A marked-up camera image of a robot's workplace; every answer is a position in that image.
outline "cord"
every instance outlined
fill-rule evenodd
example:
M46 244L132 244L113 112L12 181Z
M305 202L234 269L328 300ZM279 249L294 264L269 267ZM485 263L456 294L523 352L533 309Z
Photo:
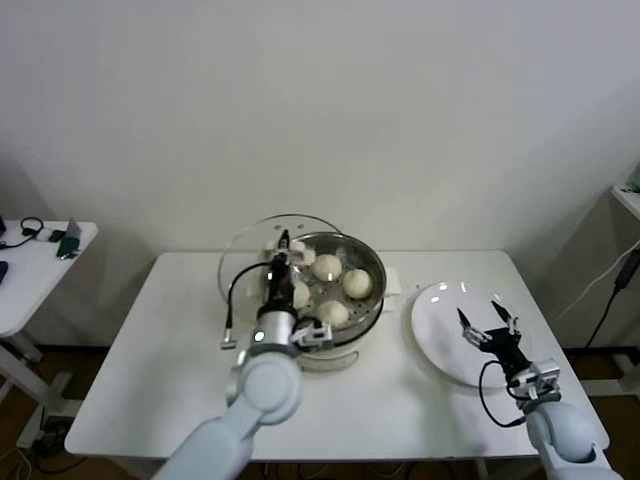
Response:
M324 471L329 468L329 464L325 463L322 467L320 467L320 470L318 470L316 473L312 473L311 475L304 475L302 473L302 464L299 463L298 464L298 478L300 480L312 480L314 478L318 478L320 475L322 475L324 473Z
M9 478L11 478L13 476L13 474L16 474L16 478L18 480L20 480L20 473L22 472L22 467L24 465L27 466L27 477L24 480L30 480L31 478L31 474L32 474L32 467L31 467L31 462L29 462L29 459L27 458L27 456L22 453L22 451L17 448L17 447L13 447L10 448L9 450L7 450L6 452L4 452L1 456L0 456L0 461L4 460L5 458L7 458L9 456L10 453L12 452L17 452L18 455L20 455L20 462L11 469L11 471L9 472L9 474L5 477L5 480L8 480Z
M596 326L595 330L591 334L591 338L589 338L589 341L584 346L584 348L589 348L591 346L591 343L593 342L593 340L596 338L596 335L598 334L598 331L600 330L600 327L602 327L602 324L604 323L605 319L607 318L607 315L609 315L609 309L611 308L611 304L613 303L615 298L618 296L618 293L620 293L620 288L614 287L613 292L611 293L611 296L609 297L609 301L607 302L607 306L604 309L604 313L602 314L602 318L598 322L598 325Z
M413 473L413 471L416 469L417 466L418 466L417 463L412 463L411 465L409 465L409 469L404 474L404 480L410 480L411 479L411 474Z
M511 389L509 388L509 385L507 385L507 394L513 398L514 400L521 400L523 402L526 402L527 400L531 400L529 397L521 397L519 395L516 395L515 393L513 393L511 391Z
M68 420L54 420L42 425L44 422L44 409L40 417L40 429L44 431L44 435L33 444L33 463L41 473L45 475L58 475L73 470L77 466L84 463L87 458L81 458L66 467L51 470L43 467L40 461L44 458L54 457L64 451L64 439L71 428L71 422Z
M453 472L453 467L451 466L451 464L449 462L441 462L446 468L447 468L447 472L449 472L449 476L451 477L451 480L456 480L456 474ZM410 480L411 479L411 474L413 473L413 471L415 470L415 468L418 466L417 463L412 463L411 465L409 465L409 469L407 470L407 473L404 474L404 480Z
M255 263L255 264L250 265L247 268L241 270L240 273L238 273L235 276L235 278L231 282L231 286L229 287L229 294L227 296L227 321L224 324L224 328L233 328L233 302L232 302L233 289L235 288L235 286L238 283L238 281L240 280L240 278L242 278L242 276L245 273L248 273L251 270L254 270L254 269L260 268L260 267L268 267L269 265L271 265L270 262Z
M451 464L449 462L442 462L442 464L447 468L451 480L456 480L456 474L453 472L453 467L451 466Z
M496 417L494 417L491 414L491 412L489 411L489 408L487 407L487 403L484 401L484 392L482 391L482 378L484 377L484 372L487 370L487 367L493 364L500 365L500 362L498 362L497 360L491 360L485 363L484 366L482 367L482 370L480 370L480 378L478 379L478 393L480 394L480 402L482 402L482 408L484 408L485 413L489 416L491 421L501 428L511 428L511 427L517 427L518 425L522 425L525 422L524 417L516 418L515 420L509 423L499 422L498 420L496 420Z
M61 473L68 472L69 470L73 470L74 468L82 465L86 461L87 461L87 457L84 457L78 460L77 462L72 463L71 465L68 465L66 467L60 468L58 470L49 470L47 468L44 468L42 465L40 465L40 460L38 459L37 455L34 455L33 457L33 463L35 464L36 468L40 473L44 473L45 475L59 475Z
M405 464L401 463L398 468L396 468L395 470L393 470L392 472L389 472L389 473L381 473L381 472L377 471L375 468L373 468L370 465L367 465L367 469L378 478L393 478L397 474L400 473L400 471L404 468L404 466L405 466Z
M591 283L589 285L587 285L587 287L582 291L582 293L580 294L580 296L578 298L576 298L573 302L571 302L569 304L569 306L567 308L565 308L562 313L560 313L560 315L558 315L555 319L555 322L557 322L558 320L560 320L562 317L564 317L569 310L571 310L573 307L575 307L578 302L580 302L580 300L582 300L585 295L589 292L589 290L591 290L591 287L593 287L596 283L598 283L600 280L602 280L604 277L606 277L607 275L609 275L617 266L618 263L620 263L620 261L626 257L628 254L630 254L631 252L633 252L636 248L640 247L640 240L638 240L636 243L633 244L633 246L631 248L629 248L629 250L625 251L622 255L620 255L615 262L613 262L613 264L607 269L605 270L605 272L596 277L595 279L593 279L591 281Z
M38 228L34 229L34 228L26 227L25 226L26 222L37 222ZM18 248L24 245L25 243L30 242L31 240L36 238L38 234L44 229L44 222L40 220L38 217L24 217L22 220L20 220L20 228L22 229L23 232L25 231L29 232L29 235L27 236L27 238L22 242L14 243L13 245L7 245L6 242L0 242L0 250L7 250L9 248Z

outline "small white table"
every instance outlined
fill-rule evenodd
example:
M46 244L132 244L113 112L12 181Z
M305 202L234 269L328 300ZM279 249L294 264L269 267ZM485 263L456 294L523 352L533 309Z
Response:
M78 225L82 230L80 249L84 250L95 238L98 228L90 222L79 222ZM17 244L25 239L18 221L5 220L5 226L3 241ZM45 222L45 227L66 230L67 222ZM0 284L0 338L13 344L24 356L20 361L0 346L0 375L6 379L0 388L0 402L15 385L40 404L18 439L17 445L21 448L31 446L39 429L43 406L47 407L45 418L49 415L74 416L79 407L79 402L66 400L61 395L71 379L69 373L59 373L52 384L47 385L25 365L26 361L39 361L42 353L19 333L75 263L75 259L56 258L58 245L31 240L18 248L0 250L0 261L9 264Z
M225 303L217 291L219 253L160 256L95 379L66 448L111 458L169 457L202 421L226 409L224 389L237 351L221 351ZM580 382L509 257L499 251L383 252L402 286L348 369L304 374L304 401L287 422L262 428L253 460L367 461L535 455L525 426L503 430L482 410L477 389L447 379L418 350L410 331L417 293L465 280L505 295L531 338L533 358L561 368L563 398L593 419ZM249 322L237 322L245 332ZM519 415L504 391L488 404Z
M613 196L640 220L640 193L629 185L616 185ZM623 372L622 378L583 380L582 386L590 397L617 397L635 395L640 400L640 365L634 366L626 355L613 355L613 360Z
M640 193L634 191L629 185L616 185L611 189L611 193L640 220Z

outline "white wall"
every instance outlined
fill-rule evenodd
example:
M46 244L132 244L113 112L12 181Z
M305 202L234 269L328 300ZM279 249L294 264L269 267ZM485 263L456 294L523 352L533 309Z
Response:
M34 320L43 342L109 343L160 252L292 210L379 249L507 249L557 309L585 280L554 287L558 254L640 154L635 1L0 12L5 215L101 227Z

